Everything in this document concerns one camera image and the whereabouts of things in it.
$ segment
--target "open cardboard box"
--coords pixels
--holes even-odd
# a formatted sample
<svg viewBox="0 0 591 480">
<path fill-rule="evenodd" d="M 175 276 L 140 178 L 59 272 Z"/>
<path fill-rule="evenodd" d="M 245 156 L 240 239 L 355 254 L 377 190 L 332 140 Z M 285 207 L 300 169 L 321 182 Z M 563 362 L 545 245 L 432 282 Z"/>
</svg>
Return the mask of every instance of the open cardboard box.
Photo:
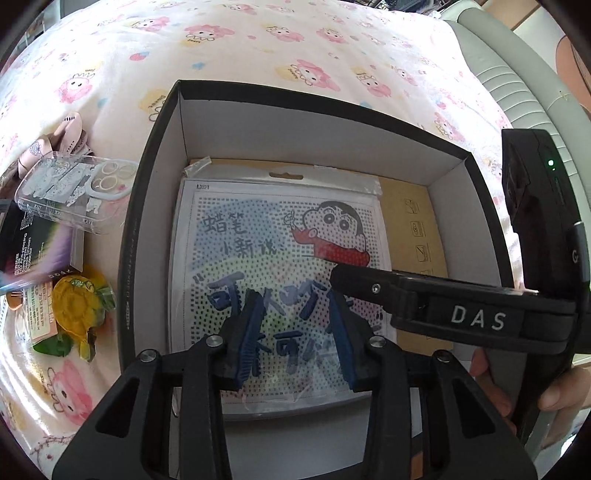
<svg viewBox="0 0 591 480">
<path fill-rule="evenodd" d="M 444 276 L 447 265 L 450 278 L 513 285 L 495 207 L 467 151 L 396 118 L 322 96 L 180 80 L 152 129 L 129 203 L 119 270 L 122 368 L 144 349 L 167 352 L 169 253 L 180 175 L 190 159 L 208 155 L 383 177 L 381 206 L 394 268 Z M 422 219 L 411 218 L 414 212 Z M 400 235 L 411 231 L 412 221 L 422 221 L 429 235 L 429 265 L 417 256 L 427 255 L 417 249 L 427 239 Z M 415 336 L 398 341 L 423 352 L 440 346 Z M 227 424 L 234 477 L 291 480 L 361 461 L 368 408 L 359 401 L 296 419 Z"/>
</svg>

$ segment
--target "pink cartoon patterned sheet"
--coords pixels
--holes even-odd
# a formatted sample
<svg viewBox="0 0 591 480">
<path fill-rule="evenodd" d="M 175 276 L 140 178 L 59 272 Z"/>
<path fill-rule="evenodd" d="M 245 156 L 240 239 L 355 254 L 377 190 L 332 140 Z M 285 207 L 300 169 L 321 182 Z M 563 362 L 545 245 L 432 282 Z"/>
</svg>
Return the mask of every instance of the pink cartoon patterned sheet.
<svg viewBox="0 0 591 480">
<path fill-rule="evenodd" d="M 443 21 L 336 0 L 102 0 L 34 41 L 0 77 L 0 171 L 67 112 L 81 113 L 100 157 L 139 161 L 177 79 L 230 80 L 326 95 L 403 119 L 473 153 L 505 231 L 501 188 L 509 121 L 471 74 Z M 115 284 L 121 232 L 87 257 Z M 114 335 L 88 365 L 30 352 L 9 313 L 0 410 L 49 475 L 59 452 L 119 374 Z"/>
</svg>

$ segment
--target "silver bolt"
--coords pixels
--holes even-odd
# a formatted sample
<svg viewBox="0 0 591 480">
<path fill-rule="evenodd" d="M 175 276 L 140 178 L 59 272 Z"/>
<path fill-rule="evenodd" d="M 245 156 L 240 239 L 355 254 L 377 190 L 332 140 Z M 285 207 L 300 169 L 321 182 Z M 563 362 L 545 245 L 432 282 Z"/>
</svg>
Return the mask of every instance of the silver bolt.
<svg viewBox="0 0 591 480">
<path fill-rule="evenodd" d="M 156 350 L 152 350 L 151 348 L 149 348 L 147 350 L 143 350 L 142 352 L 140 352 L 138 356 L 142 362 L 149 364 L 150 362 L 156 360 L 158 352 Z"/>
<path fill-rule="evenodd" d="M 386 346 L 386 339 L 384 337 L 380 337 L 379 335 L 374 335 L 369 339 L 369 344 L 376 348 L 382 348 Z"/>
<path fill-rule="evenodd" d="M 434 355 L 437 360 L 444 364 L 448 364 L 453 358 L 453 355 L 447 350 L 437 350 Z"/>
<path fill-rule="evenodd" d="M 207 340 L 205 340 L 205 343 L 207 344 L 207 346 L 214 348 L 214 347 L 220 346 L 223 343 L 223 338 L 220 337 L 219 335 L 211 335 L 211 336 L 207 337 Z"/>
</svg>

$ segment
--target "white surface inside box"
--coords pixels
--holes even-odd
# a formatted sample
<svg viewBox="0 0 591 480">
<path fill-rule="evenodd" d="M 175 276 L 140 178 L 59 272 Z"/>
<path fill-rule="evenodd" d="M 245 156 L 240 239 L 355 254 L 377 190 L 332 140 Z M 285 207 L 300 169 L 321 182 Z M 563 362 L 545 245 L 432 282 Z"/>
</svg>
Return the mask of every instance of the white surface inside box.
<svg viewBox="0 0 591 480">
<path fill-rule="evenodd" d="M 321 113 L 180 98 L 155 156 L 139 224 L 132 291 L 136 353 L 146 348 L 167 352 L 168 262 L 180 172 L 188 159 L 207 155 L 317 164 L 425 185 L 450 277 L 501 284 L 489 226 L 465 158 Z M 295 480 L 360 462 L 368 408 L 361 401 L 320 413 L 250 421 L 248 426 L 227 424 L 234 478 Z"/>
</svg>

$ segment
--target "clear phone case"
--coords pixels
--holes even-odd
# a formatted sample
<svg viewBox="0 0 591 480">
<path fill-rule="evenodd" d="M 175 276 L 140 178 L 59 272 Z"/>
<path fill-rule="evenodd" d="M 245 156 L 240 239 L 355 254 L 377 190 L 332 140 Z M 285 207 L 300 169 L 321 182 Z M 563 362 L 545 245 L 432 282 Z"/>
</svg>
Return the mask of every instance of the clear phone case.
<svg viewBox="0 0 591 480">
<path fill-rule="evenodd" d="M 109 233 L 125 220 L 137 169 L 129 160 L 50 152 L 23 179 L 15 201 L 33 215 Z"/>
</svg>

